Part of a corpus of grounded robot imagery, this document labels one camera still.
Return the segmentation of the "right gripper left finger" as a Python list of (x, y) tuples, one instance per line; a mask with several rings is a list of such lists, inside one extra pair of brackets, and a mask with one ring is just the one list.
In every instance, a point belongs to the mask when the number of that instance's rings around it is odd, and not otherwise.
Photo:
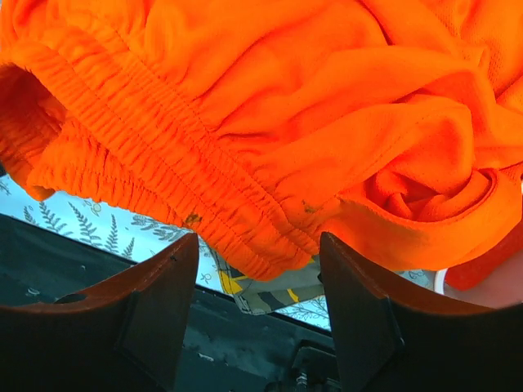
[(2, 307), (2, 390), (173, 390), (198, 265), (187, 234), (52, 304)]

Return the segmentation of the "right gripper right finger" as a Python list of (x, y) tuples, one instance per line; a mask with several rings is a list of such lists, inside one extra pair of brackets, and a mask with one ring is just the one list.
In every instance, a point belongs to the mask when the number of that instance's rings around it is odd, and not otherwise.
[(522, 308), (420, 287), (330, 233), (320, 276), (345, 391), (519, 391)]

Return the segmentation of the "orange mesh shorts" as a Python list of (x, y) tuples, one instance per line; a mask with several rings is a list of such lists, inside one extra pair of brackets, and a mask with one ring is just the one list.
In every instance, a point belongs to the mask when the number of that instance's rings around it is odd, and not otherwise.
[(5, 1), (1, 162), (257, 280), (329, 232), (470, 287), (522, 218), (522, 4)]

